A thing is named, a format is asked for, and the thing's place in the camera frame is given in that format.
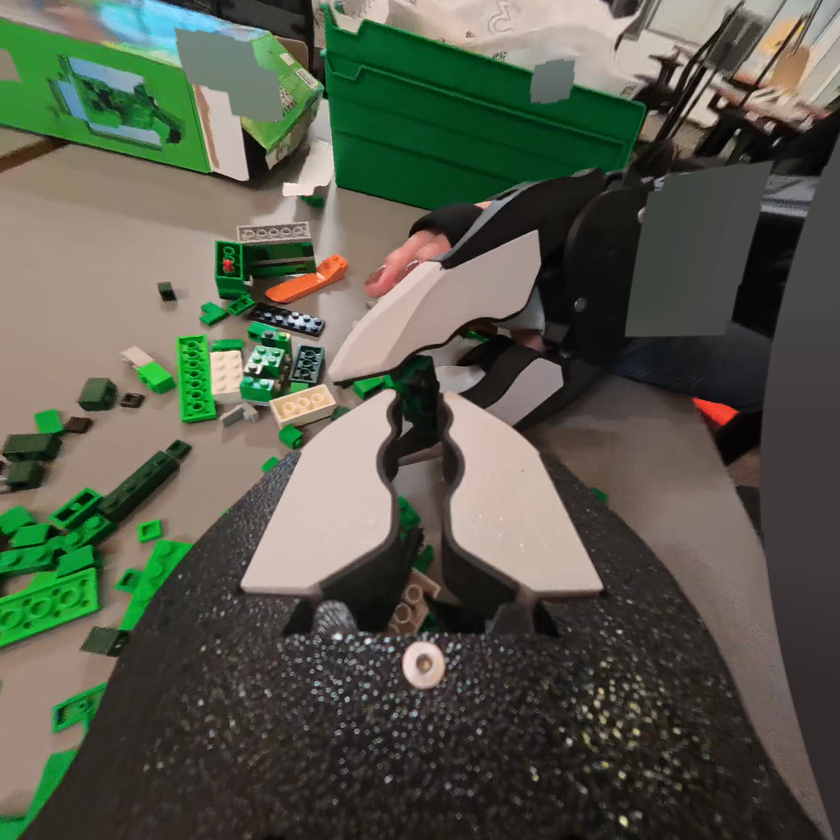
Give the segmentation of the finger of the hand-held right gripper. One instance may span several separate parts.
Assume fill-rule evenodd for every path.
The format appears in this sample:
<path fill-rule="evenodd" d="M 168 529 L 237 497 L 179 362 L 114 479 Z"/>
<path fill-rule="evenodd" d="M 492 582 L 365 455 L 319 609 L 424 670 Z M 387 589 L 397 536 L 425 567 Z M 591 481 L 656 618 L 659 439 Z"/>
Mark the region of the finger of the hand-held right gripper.
<path fill-rule="evenodd" d="M 339 385 L 387 373 L 420 350 L 445 345 L 472 322 L 542 327 L 534 290 L 541 263 L 536 230 L 455 267 L 442 259 L 423 262 L 353 327 L 329 377 Z"/>
<path fill-rule="evenodd" d="M 551 414 L 565 386 L 560 361 L 513 340 L 488 340 L 453 365 L 453 384 L 469 402 L 517 430 Z"/>

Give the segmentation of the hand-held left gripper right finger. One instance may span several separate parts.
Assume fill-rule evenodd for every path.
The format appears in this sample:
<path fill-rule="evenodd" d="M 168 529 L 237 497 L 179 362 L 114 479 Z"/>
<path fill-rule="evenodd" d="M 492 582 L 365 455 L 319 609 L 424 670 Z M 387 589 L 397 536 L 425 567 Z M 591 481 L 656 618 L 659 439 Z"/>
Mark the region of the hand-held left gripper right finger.
<path fill-rule="evenodd" d="M 604 584 L 538 450 L 444 393 L 444 582 L 486 620 L 499 607 L 598 597 Z"/>

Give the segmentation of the dark green brick assembly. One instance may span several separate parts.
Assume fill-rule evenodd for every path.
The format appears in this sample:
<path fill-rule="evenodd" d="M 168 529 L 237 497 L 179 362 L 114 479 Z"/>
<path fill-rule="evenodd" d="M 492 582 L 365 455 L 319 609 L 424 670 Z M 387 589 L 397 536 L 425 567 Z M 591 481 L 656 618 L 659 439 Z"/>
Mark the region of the dark green brick assembly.
<path fill-rule="evenodd" d="M 416 455 L 440 442 L 440 388 L 433 360 L 416 355 L 383 374 L 397 394 L 386 411 L 390 435 L 385 444 L 385 467 L 396 475 L 401 458 Z"/>

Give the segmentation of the long green brick build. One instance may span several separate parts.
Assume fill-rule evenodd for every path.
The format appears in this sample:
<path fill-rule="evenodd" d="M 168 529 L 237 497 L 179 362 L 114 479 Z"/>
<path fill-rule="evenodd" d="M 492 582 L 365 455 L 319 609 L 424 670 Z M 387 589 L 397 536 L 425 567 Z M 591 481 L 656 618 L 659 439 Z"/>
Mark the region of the long green brick build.
<path fill-rule="evenodd" d="M 309 222 L 244 225 L 235 241 L 214 248 L 217 294 L 235 300 L 253 279 L 305 275 L 316 270 Z"/>

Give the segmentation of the grey desk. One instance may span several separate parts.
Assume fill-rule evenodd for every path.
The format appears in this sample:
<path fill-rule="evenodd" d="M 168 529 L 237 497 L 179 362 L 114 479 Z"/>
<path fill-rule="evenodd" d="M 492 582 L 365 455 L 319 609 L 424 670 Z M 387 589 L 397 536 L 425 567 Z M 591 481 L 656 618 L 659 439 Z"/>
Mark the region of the grey desk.
<path fill-rule="evenodd" d="M 256 191 L 77 145 L 3 173 L 2 440 L 34 429 L 42 410 L 76 415 L 91 376 L 139 391 L 120 355 L 131 346 L 174 371 L 176 336 L 201 332 L 198 310 L 216 298 L 214 241 L 239 224 L 308 215 L 282 198 L 283 180 L 276 172 Z M 161 300 L 161 281 L 171 282 L 176 302 Z M 27 810 L 48 756 L 79 743 L 79 727 L 52 734 L 51 708 L 111 674 L 113 658 L 80 645 L 90 627 L 122 618 L 128 596 L 112 586 L 149 552 L 136 523 L 162 518 L 169 539 L 195 543 L 285 449 L 268 418 L 182 424 L 176 395 L 150 394 L 141 408 L 96 413 L 89 432 L 69 435 L 41 488 L 2 496 L 2 509 L 23 504 L 43 517 L 85 487 L 112 490 L 176 438 L 193 446 L 179 474 L 107 541 L 100 613 L 2 652 L 2 813 Z M 604 491 L 676 576 L 763 746 L 830 837 L 782 664 L 763 549 L 690 399 L 611 376 L 535 427 L 532 441 Z"/>

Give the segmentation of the person's right hand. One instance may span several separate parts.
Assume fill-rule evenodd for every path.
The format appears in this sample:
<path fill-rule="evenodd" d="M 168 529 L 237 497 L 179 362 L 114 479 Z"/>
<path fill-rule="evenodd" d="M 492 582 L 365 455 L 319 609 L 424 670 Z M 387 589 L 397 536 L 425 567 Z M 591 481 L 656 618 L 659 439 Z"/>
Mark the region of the person's right hand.
<path fill-rule="evenodd" d="M 368 295 L 381 298 L 419 265 L 445 255 L 466 235 L 491 201 L 453 203 L 426 213 L 409 230 L 406 242 L 383 259 L 364 283 Z"/>

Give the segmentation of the cream holed brick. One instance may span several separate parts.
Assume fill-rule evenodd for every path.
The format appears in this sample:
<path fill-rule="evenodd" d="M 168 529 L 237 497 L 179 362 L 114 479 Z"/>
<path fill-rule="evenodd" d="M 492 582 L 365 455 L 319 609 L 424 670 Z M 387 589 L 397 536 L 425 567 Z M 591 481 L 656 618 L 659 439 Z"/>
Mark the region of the cream holed brick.
<path fill-rule="evenodd" d="M 302 391 L 271 400 L 269 409 L 279 430 L 288 426 L 301 427 L 329 417 L 337 407 L 330 389 L 314 385 Z"/>

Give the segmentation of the tan studded brick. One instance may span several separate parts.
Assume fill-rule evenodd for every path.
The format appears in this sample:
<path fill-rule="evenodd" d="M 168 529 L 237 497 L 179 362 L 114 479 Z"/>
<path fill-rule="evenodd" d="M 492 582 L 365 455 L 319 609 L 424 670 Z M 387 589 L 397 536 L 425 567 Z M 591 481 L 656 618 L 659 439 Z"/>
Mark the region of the tan studded brick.
<path fill-rule="evenodd" d="M 441 585 L 416 569 L 411 569 L 399 603 L 386 625 L 389 635 L 415 635 L 430 616 L 429 603 L 437 599 Z"/>

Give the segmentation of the orange brick separator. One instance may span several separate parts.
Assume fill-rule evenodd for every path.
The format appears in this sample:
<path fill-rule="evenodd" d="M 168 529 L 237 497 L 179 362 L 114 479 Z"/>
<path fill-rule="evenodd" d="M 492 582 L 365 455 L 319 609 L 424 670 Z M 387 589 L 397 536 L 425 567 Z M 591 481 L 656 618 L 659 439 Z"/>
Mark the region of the orange brick separator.
<path fill-rule="evenodd" d="M 275 303 L 287 305 L 307 297 L 345 278 L 348 261 L 335 254 L 324 259 L 311 273 L 294 276 L 266 290 L 266 298 Z"/>

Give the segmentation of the black studded plate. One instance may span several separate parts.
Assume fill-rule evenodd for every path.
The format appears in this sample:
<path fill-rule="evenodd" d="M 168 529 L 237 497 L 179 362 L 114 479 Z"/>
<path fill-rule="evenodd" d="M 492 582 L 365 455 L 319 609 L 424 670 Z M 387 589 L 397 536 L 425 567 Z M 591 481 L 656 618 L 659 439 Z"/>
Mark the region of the black studded plate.
<path fill-rule="evenodd" d="M 320 317 L 267 303 L 256 303 L 248 311 L 247 317 L 281 331 L 313 338 L 320 337 L 326 327 L 326 322 Z"/>

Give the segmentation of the green plastic bin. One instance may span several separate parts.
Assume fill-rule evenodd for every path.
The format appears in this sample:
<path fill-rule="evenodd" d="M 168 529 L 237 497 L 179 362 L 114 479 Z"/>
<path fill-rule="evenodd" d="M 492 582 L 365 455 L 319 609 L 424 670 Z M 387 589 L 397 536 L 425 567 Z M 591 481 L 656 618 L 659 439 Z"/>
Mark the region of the green plastic bin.
<path fill-rule="evenodd" d="M 433 209 L 522 182 L 620 170 L 646 119 L 631 99 L 573 85 L 531 101 L 532 71 L 322 5 L 334 181 Z"/>

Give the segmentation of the white studded brick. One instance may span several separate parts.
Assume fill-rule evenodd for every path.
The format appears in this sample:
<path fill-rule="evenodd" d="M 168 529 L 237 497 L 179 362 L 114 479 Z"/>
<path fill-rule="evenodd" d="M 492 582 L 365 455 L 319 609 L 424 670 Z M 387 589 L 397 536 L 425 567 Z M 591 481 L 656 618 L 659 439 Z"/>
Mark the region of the white studded brick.
<path fill-rule="evenodd" d="M 242 351 L 211 351 L 209 360 L 214 401 L 223 405 L 239 401 L 240 384 L 244 378 Z"/>

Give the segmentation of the orange object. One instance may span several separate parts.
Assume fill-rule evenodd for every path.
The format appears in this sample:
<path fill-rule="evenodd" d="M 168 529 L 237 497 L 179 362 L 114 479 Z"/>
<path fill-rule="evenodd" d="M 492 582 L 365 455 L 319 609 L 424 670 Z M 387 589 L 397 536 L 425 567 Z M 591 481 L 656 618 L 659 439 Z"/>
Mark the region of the orange object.
<path fill-rule="evenodd" d="M 712 434 L 716 434 L 739 415 L 739 412 L 730 406 L 704 401 L 697 397 L 692 399 L 692 403 Z"/>

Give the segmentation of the green brick with grey brick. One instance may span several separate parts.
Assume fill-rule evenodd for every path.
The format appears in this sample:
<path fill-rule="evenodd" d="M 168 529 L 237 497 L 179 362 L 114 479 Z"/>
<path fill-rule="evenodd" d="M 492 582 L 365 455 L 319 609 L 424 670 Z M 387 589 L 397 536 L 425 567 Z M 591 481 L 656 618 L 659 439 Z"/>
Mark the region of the green brick with grey brick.
<path fill-rule="evenodd" d="M 165 394 L 176 388 L 174 376 L 139 347 L 129 347 L 121 351 L 120 355 L 134 369 L 140 382 L 152 392 Z"/>

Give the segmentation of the green toy set box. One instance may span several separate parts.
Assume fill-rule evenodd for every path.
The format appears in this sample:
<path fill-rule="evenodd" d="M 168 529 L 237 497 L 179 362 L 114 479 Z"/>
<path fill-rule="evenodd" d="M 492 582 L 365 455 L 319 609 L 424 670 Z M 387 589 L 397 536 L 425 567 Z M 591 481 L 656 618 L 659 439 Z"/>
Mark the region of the green toy set box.
<path fill-rule="evenodd" d="M 2 125 L 252 181 L 318 113 L 313 6 L 2 2 Z"/>

